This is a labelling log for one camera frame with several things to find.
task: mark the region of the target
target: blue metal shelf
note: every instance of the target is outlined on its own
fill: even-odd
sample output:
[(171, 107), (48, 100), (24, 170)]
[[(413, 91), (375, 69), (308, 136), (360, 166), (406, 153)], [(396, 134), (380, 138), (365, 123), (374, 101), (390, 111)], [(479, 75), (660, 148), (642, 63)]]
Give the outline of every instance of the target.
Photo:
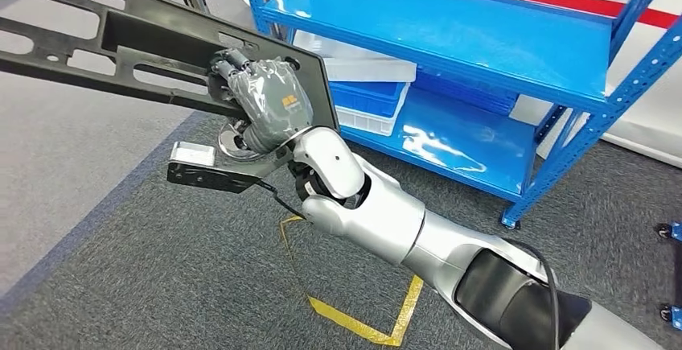
[(512, 201), (532, 169), (534, 132), (523, 122), (415, 88), (391, 137), (341, 128), (350, 141)]
[(607, 18), (520, 0), (269, 0), (260, 15), (546, 101), (606, 106)]
[[(413, 86), (392, 137), (342, 128), (352, 141), (513, 201), (500, 217), (508, 228), (682, 56), (680, 18), (604, 97), (610, 62), (652, 0), (630, 0), (615, 19), (523, 0), (249, 1), (261, 32), (280, 23), (411, 60), (482, 86), (476, 100), (518, 93), (552, 102), (534, 129)], [(587, 122), (569, 138), (581, 113)], [(559, 141), (531, 177), (536, 145), (558, 123)]]

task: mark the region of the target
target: white plastic box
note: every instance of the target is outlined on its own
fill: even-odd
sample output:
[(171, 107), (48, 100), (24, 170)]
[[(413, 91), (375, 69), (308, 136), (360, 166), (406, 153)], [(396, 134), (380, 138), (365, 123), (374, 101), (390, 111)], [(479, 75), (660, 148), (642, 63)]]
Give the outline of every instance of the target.
[(294, 46), (321, 56), (329, 81), (413, 82), (417, 77), (415, 63), (305, 31), (296, 31)]
[(402, 92), (396, 112), (392, 117), (381, 117), (379, 115), (363, 113), (362, 111), (349, 109), (342, 106), (336, 106), (336, 117), (342, 126), (352, 127), (353, 129), (364, 130), (370, 133), (390, 136), (393, 134), (393, 127), (396, 125), (396, 119), (401, 112), (405, 97), (409, 90), (410, 83), (406, 83)]

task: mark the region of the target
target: white plastic bin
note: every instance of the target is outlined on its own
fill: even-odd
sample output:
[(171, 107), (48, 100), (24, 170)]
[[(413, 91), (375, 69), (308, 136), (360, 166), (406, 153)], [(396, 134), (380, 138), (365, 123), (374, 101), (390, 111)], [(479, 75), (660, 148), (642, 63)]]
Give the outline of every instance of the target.
[(413, 82), (417, 77), (415, 63), (305, 31), (296, 31), (294, 46), (321, 56), (329, 81)]

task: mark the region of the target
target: caster wheel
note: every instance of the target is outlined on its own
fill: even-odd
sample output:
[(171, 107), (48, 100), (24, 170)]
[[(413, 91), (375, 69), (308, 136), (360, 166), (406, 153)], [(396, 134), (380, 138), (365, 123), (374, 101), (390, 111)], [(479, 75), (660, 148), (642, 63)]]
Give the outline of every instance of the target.
[(666, 322), (672, 321), (672, 311), (669, 304), (663, 304), (659, 308), (659, 314), (662, 320)]
[(672, 226), (670, 224), (656, 225), (656, 232), (664, 239), (669, 239), (672, 236)]

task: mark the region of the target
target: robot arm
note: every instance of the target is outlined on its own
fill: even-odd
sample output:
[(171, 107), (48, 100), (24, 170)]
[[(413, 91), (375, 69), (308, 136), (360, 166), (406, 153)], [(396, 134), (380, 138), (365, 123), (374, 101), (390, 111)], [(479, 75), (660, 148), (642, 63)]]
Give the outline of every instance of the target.
[[(352, 206), (321, 194), (303, 200), (303, 213), (316, 228), (412, 270), (474, 330), (498, 345), (553, 348), (548, 275), (537, 258), (500, 237), (429, 211), (395, 179), (351, 154), (333, 130), (312, 129), (297, 140), (295, 149), (309, 160), (353, 155), (356, 165), (334, 165), (334, 159), (315, 168), (327, 185), (345, 186), (348, 177), (364, 175), (361, 187), (355, 183), (360, 189)], [(557, 297), (559, 347), (564, 350), (661, 348), (595, 302), (561, 291)]]

